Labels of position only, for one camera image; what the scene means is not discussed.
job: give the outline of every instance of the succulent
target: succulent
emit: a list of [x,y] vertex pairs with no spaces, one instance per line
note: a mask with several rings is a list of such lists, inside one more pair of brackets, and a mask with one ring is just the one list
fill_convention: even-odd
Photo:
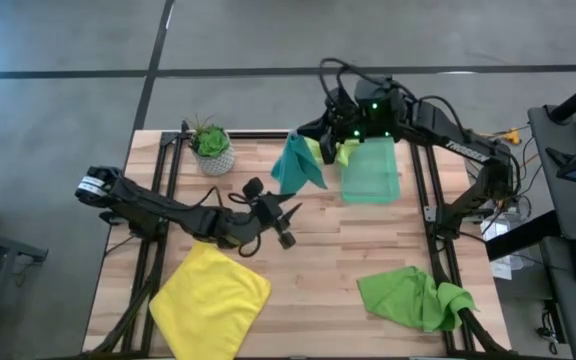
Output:
[[228,137],[222,127],[214,124],[207,125],[210,119],[212,119],[212,116],[200,119],[197,114],[195,114],[194,121],[188,118],[184,119],[195,130],[190,137],[190,148],[199,156],[219,156],[230,146]]

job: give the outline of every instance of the concrete floor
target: concrete floor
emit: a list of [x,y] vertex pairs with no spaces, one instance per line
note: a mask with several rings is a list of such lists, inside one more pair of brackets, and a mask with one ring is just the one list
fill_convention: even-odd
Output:
[[[145,70],[163,8],[164,0],[0,0],[0,71]],[[576,64],[568,0],[178,1],[169,24],[161,69],[313,67],[323,56],[364,66]],[[576,90],[576,72],[556,69],[396,78],[446,97],[484,132],[524,125],[529,107]],[[142,78],[0,80],[0,233],[50,249],[22,288],[6,289],[0,359],[79,351],[108,228],[73,193],[89,165],[123,165],[143,88]],[[157,79],[144,127],[176,129],[200,113],[227,128],[291,128],[319,116],[323,100],[313,76]],[[552,207],[541,174],[529,196],[533,216]],[[502,301],[520,353],[548,354],[531,335],[538,304]]]

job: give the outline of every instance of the potted plant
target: potted plant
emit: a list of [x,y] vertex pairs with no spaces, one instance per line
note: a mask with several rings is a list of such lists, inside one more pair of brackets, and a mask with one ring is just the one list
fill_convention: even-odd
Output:
[[194,130],[189,146],[199,168],[207,175],[219,176],[232,169],[235,164],[235,150],[228,133],[220,126],[208,124],[210,119],[212,116],[202,120],[195,115],[194,121],[184,119],[184,122],[190,122]]

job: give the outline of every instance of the microfiber cloth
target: microfiber cloth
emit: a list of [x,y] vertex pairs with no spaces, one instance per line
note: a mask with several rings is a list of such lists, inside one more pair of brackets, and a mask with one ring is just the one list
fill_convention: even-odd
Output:
[[288,134],[284,152],[270,174],[279,181],[281,194],[295,194],[307,181],[322,189],[328,188],[306,140],[296,132]]
[[361,278],[357,283],[366,311],[426,332],[452,331],[461,325],[457,311],[475,309],[466,290],[445,282],[437,288],[432,276],[414,266]]
[[195,242],[150,312],[176,359],[232,360],[269,295],[268,280]]
[[[322,165],[324,163],[324,158],[321,156],[319,142],[308,137],[304,137],[304,139],[306,139],[306,144],[308,144],[310,152],[315,157],[315,160],[317,160],[317,164]],[[335,145],[337,147],[337,156],[335,156],[335,161],[343,166],[348,166],[350,155],[359,147],[359,140],[346,140],[343,144],[337,143]]]

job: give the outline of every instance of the teal cloth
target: teal cloth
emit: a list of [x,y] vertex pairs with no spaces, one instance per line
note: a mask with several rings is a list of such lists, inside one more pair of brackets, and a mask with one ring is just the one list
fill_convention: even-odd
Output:
[[279,181],[281,194],[295,194],[308,181],[322,189],[328,188],[306,140],[294,132],[288,134],[284,151],[270,174]]
[[445,282],[437,288],[432,276],[414,266],[357,283],[366,311],[426,332],[452,331],[461,325],[459,310],[475,309],[468,291]]

